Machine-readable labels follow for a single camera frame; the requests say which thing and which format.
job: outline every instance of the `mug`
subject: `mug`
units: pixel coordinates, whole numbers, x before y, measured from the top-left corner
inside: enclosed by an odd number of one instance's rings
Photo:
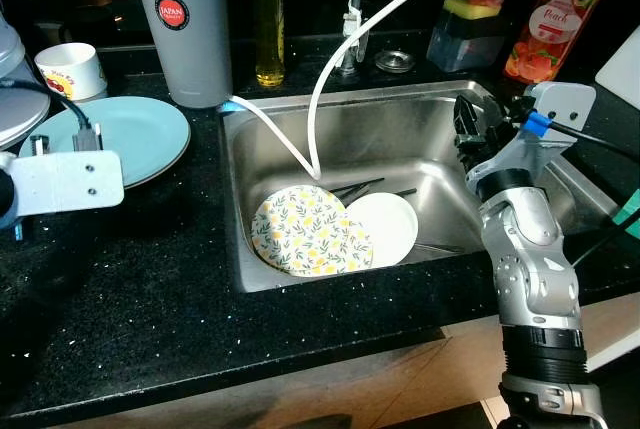
[[[78,101],[104,93],[104,77],[96,49],[84,42],[49,47],[35,57],[47,85],[67,99]]]

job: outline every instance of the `bottle label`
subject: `bottle label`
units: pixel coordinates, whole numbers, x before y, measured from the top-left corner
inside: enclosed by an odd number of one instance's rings
[[[538,7],[529,19],[529,32],[539,41],[562,44],[571,40],[582,19],[573,8],[571,0],[552,0]]]
[[[156,0],[156,14],[172,31],[180,31],[189,24],[189,9],[182,0]]]

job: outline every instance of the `sink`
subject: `sink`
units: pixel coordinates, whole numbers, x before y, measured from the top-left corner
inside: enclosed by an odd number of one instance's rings
[[[406,197],[418,216],[417,242],[483,250],[479,200],[464,184],[454,146],[453,105],[464,95],[485,120],[483,98],[474,81],[414,84],[323,95],[317,115],[318,153],[326,189],[383,177],[371,192],[416,188]],[[306,118],[310,96],[254,100],[289,139],[307,153]],[[251,245],[251,219],[260,203],[294,184],[315,184],[269,129],[248,111],[222,116],[226,159],[226,227],[236,285],[255,292],[318,278],[289,276],[263,262]],[[565,234],[603,226],[617,205],[565,159],[550,164],[536,181],[549,197]],[[414,248],[400,263],[457,254]]]

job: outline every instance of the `yellow sponge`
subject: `yellow sponge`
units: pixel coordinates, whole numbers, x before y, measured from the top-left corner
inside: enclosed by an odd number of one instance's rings
[[[476,6],[469,4],[467,0],[444,0],[442,7],[456,16],[470,20],[497,16],[502,9],[502,7]]]

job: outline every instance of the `gray cylinder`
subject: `gray cylinder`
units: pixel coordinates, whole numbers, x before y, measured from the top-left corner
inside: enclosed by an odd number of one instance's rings
[[[232,93],[226,0],[142,0],[171,98],[211,107]]]

